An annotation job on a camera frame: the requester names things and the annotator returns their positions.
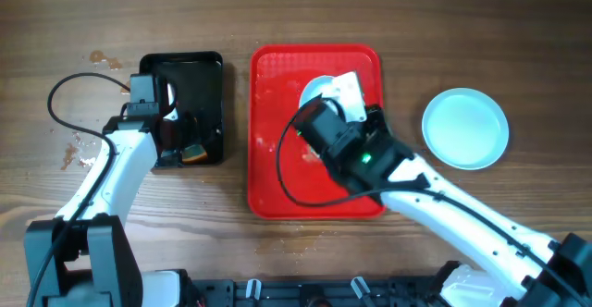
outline black plastic part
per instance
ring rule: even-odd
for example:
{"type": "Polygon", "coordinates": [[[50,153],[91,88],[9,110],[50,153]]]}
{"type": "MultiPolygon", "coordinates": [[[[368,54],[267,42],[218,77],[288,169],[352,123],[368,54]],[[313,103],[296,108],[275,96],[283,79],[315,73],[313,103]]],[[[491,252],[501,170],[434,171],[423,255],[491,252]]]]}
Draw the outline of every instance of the black plastic part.
{"type": "MultiPolygon", "coordinates": [[[[392,136],[379,106],[366,107],[366,115],[364,123],[346,123],[326,99],[317,97],[294,119],[293,127],[319,154],[331,178],[349,193],[395,185],[407,189],[429,187],[425,177],[389,182],[389,174],[404,159],[412,159],[413,152],[392,136]]],[[[380,195],[370,197],[381,203],[380,195]]]]}
{"type": "Polygon", "coordinates": [[[324,161],[336,167],[364,143],[355,125],[345,123],[320,97],[301,111],[293,125],[324,161]]]}
{"type": "MultiPolygon", "coordinates": [[[[432,276],[403,276],[366,280],[366,284],[376,307],[427,307],[426,296],[432,280],[432,276]]],[[[350,280],[262,283],[261,300],[254,305],[253,301],[245,298],[246,282],[235,284],[231,280],[193,281],[205,296],[205,307],[310,307],[301,296],[319,294],[319,289],[322,289],[322,294],[334,307],[361,306],[350,280]],[[309,288],[315,288],[315,292],[311,292],[309,288]]],[[[443,305],[436,302],[432,306],[443,305]]]]}
{"type": "Polygon", "coordinates": [[[179,306],[197,307],[197,301],[201,298],[200,291],[193,285],[186,270],[175,271],[179,274],[179,286],[181,287],[179,306]]]}
{"type": "MultiPolygon", "coordinates": [[[[592,245],[574,233],[559,243],[550,243],[554,250],[548,262],[551,270],[572,286],[585,301],[592,293],[592,245]]],[[[563,307],[579,306],[579,303],[560,286],[549,273],[543,271],[537,278],[527,276],[522,282],[525,295],[519,300],[506,298],[503,307],[563,307]]]]}
{"type": "Polygon", "coordinates": [[[164,145],[175,135],[175,132],[163,128],[163,119],[158,115],[111,117],[103,126],[104,135],[117,130],[138,130],[150,133],[156,146],[157,155],[160,155],[164,145]]]}
{"type": "MultiPolygon", "coordinates": [[[[31,283],[64,225],[61,218],[56,218],[34,221],[27,229],[24,245],[31,283]]],[[[108,301],[109,307],[142,306],[142,276],[117,216],[98,215],[93,220],[76,221],[64,247],[47,266],[35,305],[46,306],[48,299],[61,297],[56,300],[58,305],[71,306],[65,297],[72,288],[84,283],[92,284],[88,292],[93,295],[94,305],[108,301]],[[64,262],[86,253],[90,254],[92,270],[67,270],[64,262]]]]}
{"type": "Polygon", "coordinates": [[[151,74],[131,75],[129,88],[128,116],[165,115],[164,110],[168,106],[167,91],[163,92],[159,88],[151,74]]]}
{"type": "Polygon", "coordinates": [[[300,305],[305,307],[331,307],[325,297],[323,287],[318,284],[306,284],[300,287],[300,305]]]}
{"type": "Polygon", "coordinates": [[[222,56],[217,52],[149,54],[140,73],[152,74],[156,84],[174,85],[182,137],[163,149],[156,166],[185,166],[180,149],[200,144],[207,159],[192,165],[216,164],[223,159],[222,56]]]}
{"type": "Polygon", "coordinates": [[[454,271],[459,266],[461,266],[461,263],[458,261],[448,261],[438,270],[429,288],[428,301],[430,303],[435,304],[437,302],[442,306],[450,307],[450,305],[441,298],[440,292],[444,288],[444,282],[446,279],[448,279],[450,274],[452,274],[452,271],[454,271]]]}

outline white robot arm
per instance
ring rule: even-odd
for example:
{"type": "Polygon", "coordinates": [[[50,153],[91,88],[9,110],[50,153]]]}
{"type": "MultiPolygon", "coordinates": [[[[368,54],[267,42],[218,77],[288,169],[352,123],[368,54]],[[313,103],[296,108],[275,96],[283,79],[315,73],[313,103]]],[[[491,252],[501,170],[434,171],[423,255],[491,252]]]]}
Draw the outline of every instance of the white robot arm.
{"type": "MultiPolygon", "coordinates": [[[[107,138],[117,147],[115,162],[79,219],[90,220],[98,214],[118,215],[121,224],[125,226],[138,189],[158,159],[156,145],[150,133],[138,130],[117,130],[107,135],[107,138]]],[[[57,212],[56,217],[64,220],[71,218],[105,167],[108,154],[109,146],[103,141],[96,163],[74,197],[57,212]]]]}
{"type": "MultiPolygon", "coordinates": [[[[430,181],[428,190],[442,193],[475,210],[527,245],[543,262],[547,263],[553,255],[549,243],[554,240],[550,236],[521,226],[495,212],[444,179],[418,155],[411,160],[403,160],[388,180],[414,180],[421,174],[430,181]]],[[[452,306],[500,306],[506,297],[520,300],[526,293],[523,279],[526,276],[536,278],[541,273],[538,264],[524,257],[506,239],[450,203],[414,192],[383,192],[380,198],[389,210],[429,227],[485,270],[480,272],[463,266],[451,274],[440,294],[452,306]]]]}

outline light blue plate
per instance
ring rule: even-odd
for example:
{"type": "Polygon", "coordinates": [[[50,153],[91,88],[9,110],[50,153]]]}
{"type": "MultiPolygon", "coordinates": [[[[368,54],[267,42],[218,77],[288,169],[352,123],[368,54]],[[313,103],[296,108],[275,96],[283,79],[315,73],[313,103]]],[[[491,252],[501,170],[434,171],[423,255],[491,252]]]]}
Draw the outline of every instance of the light blue plate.
{"type": "Polygon", "coordinates": [[[495,163],[508,146],[508,120],[493,99],[472,89],[437,95],[424,112],[425,143],[444,163],[481,169],[495,163]]]}

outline wood grain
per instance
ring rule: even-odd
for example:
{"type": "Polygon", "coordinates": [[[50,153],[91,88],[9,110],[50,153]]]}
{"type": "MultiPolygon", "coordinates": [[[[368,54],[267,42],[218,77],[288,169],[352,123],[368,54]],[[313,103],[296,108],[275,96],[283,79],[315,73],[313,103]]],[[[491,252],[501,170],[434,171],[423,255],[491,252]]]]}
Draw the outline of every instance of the wood grain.
{"type": "MultiPolygon", "coordinates": [[[[431,274],[463,257],[402,216],[269,222],[246,205],[249,59],[266,43],[366,43],[379,53],[386,111],[399,137],[501,213],[561,239],[592,239],[592,0],[0,0],[0,306],[29,289],[22,248],[30,221],[51,218],[88,167],[66,170],[68,143],[98,146],[52,122],[61,78],[99,71],[126,81],[148,53],[216,50],[228,63],[228,158],[149,174],[126,231],[142,270],[193,278],[431,274]],[[94,65],[101,50],[119,70],[94,65]],[[511,125],[508,152],[465,172],[426,151],[420,120],[438,92],[491,95],[511,125]]],[[[75,80],[56,112],[94,129],[128,97],[75,80]]]]}

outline black cable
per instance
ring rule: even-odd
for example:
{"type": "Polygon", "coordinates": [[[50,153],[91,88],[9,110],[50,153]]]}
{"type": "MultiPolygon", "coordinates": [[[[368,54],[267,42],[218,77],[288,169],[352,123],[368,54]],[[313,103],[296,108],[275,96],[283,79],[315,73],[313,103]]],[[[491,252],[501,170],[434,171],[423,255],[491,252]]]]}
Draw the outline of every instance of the black cable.
{"type": "Polygon", "coordinates": [[[494,232],[499,234],[501,237],[506,239],[509,244],[516,247],[516,249],[518,249],[518,251],[520,251],[523,255],[525,255],[528,258],[530,258],[531,260],[533,260],[533,262],[535,262],[538,266],[540,266],[541,269],[543,269],[543,271],[547,272],[551,277],[553,277],[553,279],[555,279],[555,281],[563,289],[565,289],[581,306],[583,306],[583,307],[590,306],[586,301],[584,301],[584,298],[582,298],[582,296],[569,283],[567,283],[563,278],[561,278],[555,271],[553,271],[537,255],[535,255],[533,252],[531,252],[529,248],[525,247],[522,243],[520,243],[520,241],[515,239],[513,236],[508,234],[506,231],[504,231],[503,229],[501,229],[497,225],[493,224],[491,221],[489,221],[487,218],[483,217],[477,211],[471,209],[470,207],[464,205],[463,203],[460,203],[460,202],[458,202],[458,201],[456,201],[444,194],[441,194],[441,193],[438,193],[435,191],[431,191],[431,190],[416,190],[416,189],[410,189],[409,187],[393,186],[393,187],[386,187],[386,188],[381,188],[381,189],[374,189],[374,190],[367,190],[367,191],[363,191],[363,192],[358,192],[358,193],[354,193],[354,194],[351,194],[349,196],[346,196],[346,197],[343,197],[343,198],[340,198],[337,200],[328,201],[328,202],[321,202],[321,203],[304,202],[304,201],[300,201],[297,198],[295,198],[294,196],[292,196],[290,194],[290,191],[286,187],[286,184],[284,183],[283,177],[281,175],[281,165],[280,165],[281,145],[282,145],[282,142],[284,141],[284,138],[286,137],[286,134],[288,133],[288,130],[290,129],[292,123],[294,123],[294,120],[298,117],[298,115],[302,112],[302,110],[309,103],[311,103],[311,101],[304,104],[302,107],[300,107],[298,109],[298,111],[296,111],[294,116],[290,119],[290,122],[288,122],[288,124],[286,125],[286,128],[284,128],[284,130],[282,131],[281,136],[279,137],[279,141],[277,142],[277,149],[276,149],[277,181],[279,182],[279,186],[281,187],[281,189],[286,194],[286,197],[288,197],[293,203],[296,203],[296,204],[298,204],[300,206],[304,206],[304,207],[326,207],[326,206],[337,205],[337,204],[342,204],[342,203],[346,203],[349,201],[357,200],[357,199],[362,198],[364,196],[379,194],[382,192],[389,192],[389,191],[414,192],[414,193],[418,193],[418,194],[432,196],[434,198],[434,201],[444,201],[452,206],[457,207],[458,209],[466,212],[468,215],[472,216],[476,220],[480,221],[483,225],[485,225],[486,227],[490,228],[491,230],[493,230],[494,232]]]}
{"type": "Polygon", "coordinates": [[[49,265],[52,257],[56,254],[56,252],[59,252],[59,249],[64,244],[64,241],[66,240],[66,236],[68,235],[68,230],[72,227],[72,225],[74,224],[76,219],[80,216],[80,214],[82,214],[82,212],[84,212],[86,207],[89,205],[91,198],[93,197],[94,193],[96,192],[96,190],[99,188],[99,186],[103,182],[103,179],[105,178],[105,176],[106,176],[107,172],[109,171],[109,168],[113,164],[113,160],[115,158],[116,147],[113,144],[113,142],[111,140],[109,140],[106,136],[104,136],[103,134],[101,134],[97,131],[86,129],[83,127],[78,127],[78,126],[75,126],[73,124],[70,124],[70,123],[60,119],[59,117],[56,116],[56,113],[54,113],[54,109],[52,108],[52,100],[54,99],[54,94],[56,93],[57,89],[60,86],[62,86],[62,84],[64,84],[65,82],[67,82],[69,80],[76,79],[78,77],[87,77],[87,76],[98,77],[98,78],[102,78],[104,80],[111,80],[115,84],[121,86],[122,88],[124,88],[128,91],[130,90],[130,88],[125,86],[119,80],[114,80],[108,76],[101,75],[101,74],[94,73],[94,72],[81,72],[78,74],[70,75],[70,76],[62,79],[49,92],[49,96],[47,97],[47,111],[49,112],[49,115],[52,117],[52,119],[55,122],[59,123],[60,125],[66,127],[66,128],[74,129],[79,132],[88,133],[88,134],[93,135],[94,137],[98,137],[101,140],[106,141],[106,143],[109,145],[109,154],[107,156],[107,161],[105,163],[105,167],[103,167],[103,170],[101,171],[98,178],[96,179],[96,181],[93,183],[93,185],[89,189],[89,192],[82,199],[82,202],[80,202],[78,209],[76,209],[76,211],[74,212],[72,217],[64,225],[64,227],[62,228],[62,230],[60,231],[60,233],[57,235],[54,242],[52,243],[52,246],[47,251],[47,254],[43,258],[41,267],[39,268],[39,271],[37,272],[37,276],[35,277],[35,280],[33,281],[33,284],[31,285],[31,291],[29,292],[29,298],[27,299],[27,307],[33,307],[33,305],[35,304],[35,297],[37,296],[37,291],[39,290],[39,286],[41,285],[41,281],[43,279],[43,274],[45,273],[45,270],[47,269],[47,265],[49,265]]]}
{"type": "Polygon", "coordinates": [[[125,113],[125,112],[126,112],[126,109],[128,109],[128,103],[124,103],[124,104],[121,106],[121,111],[119,112],[119,117],[123,117],[123,113],[125,113]]]}

